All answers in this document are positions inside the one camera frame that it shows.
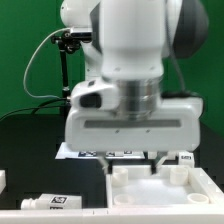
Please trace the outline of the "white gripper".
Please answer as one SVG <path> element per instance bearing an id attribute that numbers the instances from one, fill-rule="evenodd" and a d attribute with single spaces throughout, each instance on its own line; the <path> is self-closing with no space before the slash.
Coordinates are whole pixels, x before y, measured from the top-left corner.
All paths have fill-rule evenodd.
<path id="1" fill-rule="evenodd" d="M 65 126 L 65 142 L 72 151 L 194 151 L 200 144 L 200 98 L 163 100 L 160 107 L 143 120 L 117 118 L 110 112 L 72 109 Z M 167 156 L 158 154 L 151 163 L 157 173 Z M 104 174 L 109 163 L 97 157 Z"/>

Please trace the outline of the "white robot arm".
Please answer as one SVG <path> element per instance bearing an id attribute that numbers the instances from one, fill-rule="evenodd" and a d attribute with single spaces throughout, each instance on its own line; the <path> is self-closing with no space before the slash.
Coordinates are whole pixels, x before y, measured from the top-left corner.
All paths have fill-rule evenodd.
<path id="1" fill-rule="evenodd" d="M 65 143 L 71 151 L 94 151 L 110 173 L 109 152 L 156 157 L 200 144 L 201 97 L 181 89 L 161 93 L 166 58 L 191 57 L 208 33 L 200 0 L 66 0 L 61 16 L 72 35 L 89 35 L 84 53 L 91 66 L 71 92 Z"/>

